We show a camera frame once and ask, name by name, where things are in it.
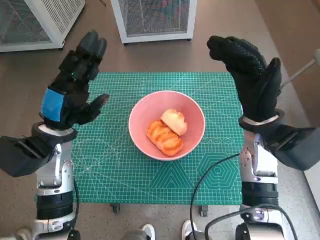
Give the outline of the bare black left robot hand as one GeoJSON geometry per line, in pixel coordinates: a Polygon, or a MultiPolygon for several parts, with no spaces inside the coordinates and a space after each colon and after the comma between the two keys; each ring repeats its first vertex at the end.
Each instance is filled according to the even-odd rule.
{"type": "Polygon", "coordinates": [[[59,66],[59,74],[47,87],[42,99],[40,116],[51,129],[67,130],[95,120],[109,99],[99,95],[88,103],[89,83],[99,73],[99,65],[107,48],[105,38],[89,31],[75,50],[68,52],[59,66]]]}

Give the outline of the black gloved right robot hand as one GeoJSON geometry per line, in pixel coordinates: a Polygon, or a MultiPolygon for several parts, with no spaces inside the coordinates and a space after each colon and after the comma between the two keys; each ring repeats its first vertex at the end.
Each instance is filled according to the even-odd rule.
{"type": "Polygon", "coordinates": [[[256,123],[274,119],[282,81],[281,60],[274,57],[267,63],[255,45],[234,36],[213,35],[207,47],[210,57],[223,62],[232,75],[243,116],[256,123]]]}

